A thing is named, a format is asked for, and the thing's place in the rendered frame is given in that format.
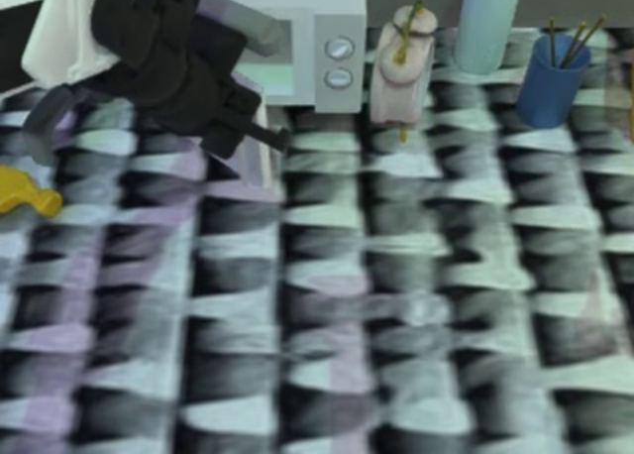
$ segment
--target patterned tablecloth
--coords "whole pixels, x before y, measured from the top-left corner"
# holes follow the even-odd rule
[[[486,77],[439,35],[405,145],[294,112],[283,198],[77,109],[63,212],[0,219],[0,454],[634,452],[634,33],[546,132],[513,109],[538,35]],[[39,97],[2,104],[4,161]]]

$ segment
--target blue cup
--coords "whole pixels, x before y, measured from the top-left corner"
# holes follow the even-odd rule
[[[568,119],[590,64],[590,51],[583,46],[566,67],[562,60],[573,42],[568,35],[555,35],[555,66],[551,64],[551,37],[543,36],[533,46],[533,54],[517,97],[517,113],[536,129],[553,129]]]

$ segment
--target microwave knob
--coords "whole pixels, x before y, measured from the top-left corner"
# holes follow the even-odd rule
[[[329,41],[326,45],[326,55],[330,59],[343,60],[352,56],[355,52],[355,45],[348,38],[337,38]]]
[[[353,83],[353,74],[343,68],[333,69],[326,74],[326,84],[331,89],[341,90]]]

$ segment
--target mint green cylinder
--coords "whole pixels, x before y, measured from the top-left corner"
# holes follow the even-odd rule
[[[463,0],[454,60],[470,74],[489,74],[504,59],[519,0]]]

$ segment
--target microwave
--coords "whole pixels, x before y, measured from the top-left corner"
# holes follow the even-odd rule
[[[367,0],[232,1],[270,15],[281,27],[274,54],[246,50],[236,67],[264,90],[267,105],[361,111]]]

